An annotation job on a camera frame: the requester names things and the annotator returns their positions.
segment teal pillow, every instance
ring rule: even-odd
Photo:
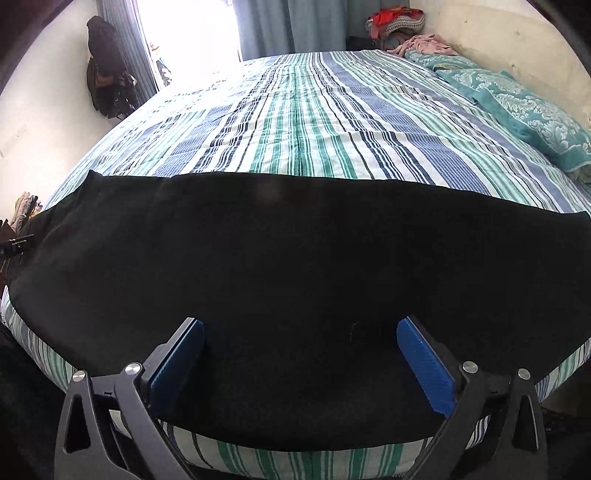
[[[517,83],[506,72],[439,70],[442,79],[474,98],[517,138],[548,155],[561,170],[591,165],[591,137],[569,114]]]
[[[461,55],[442,55],[440,53],[419,53],[416,50],[407,50],[404,58],[411,60],[426,69],[436,70],[460,70],[477,69],[478,65]]]

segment blue clamp pad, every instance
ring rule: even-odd
[[[159,366],[147,383],[147,407],[156,417],[172,408],[205,342],[205,329],[198,320],[187,319],[179,330],[163,345],[159,355],[164,358],[160,357]]]
[[[431,408],[448,419],[456,408],[456,386],[452,375],[409,317],[398,322],[396,336],[400,351],[417,377]]]

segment white wall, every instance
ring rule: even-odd
[[[437,19],[445,0],[410,0],[410,8],[418,8],[425,12],[425,27],[422,34],[437,32]]]
[[[22,58],[0,95],[0,218],[23,191],[41,202],[111,128],[86,87],[95,0],[74,0]]]
[[[425,28],[421,33],[431,34],[437,32],[439,12],[444,3],[445,0],[410,0],[411,8],[419,8],[425,12]],[[471,0],[470,3],[545,21],[544,17],[527,0]]]

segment curtain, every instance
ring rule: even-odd
[[[233,0],[242,59],[345,49],[349,35],[368,37],[380,8],[408,0]]]
[[[97,6],[99,15],[117,30],[121,54],[129,73],[138,81],[135,89],[142,105],[158,93],[162,80],[150,56],[137,0],[97,0]]]

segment striped bedsheet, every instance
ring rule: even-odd
[[[381,51],[295,54],[246,62],[207,88],[171,86],[114,128],[47,202],[89,169],[173,176],[244,171],[400,179],[473,190],[557,212],[591,212],[591,197],[536,149],[431,71]],[[62,390],[70,365],[2,298],[2,320]],[[581,366],[591,340],[537,385],[540,400]],[[113,417],[121,424],[120,416]],[[470,440],[482,438],[481,420]],[[162,423],[191,463],[280,480],[355,480],[402,474],[429,439],[338,452],[274,452],[232,445]]]

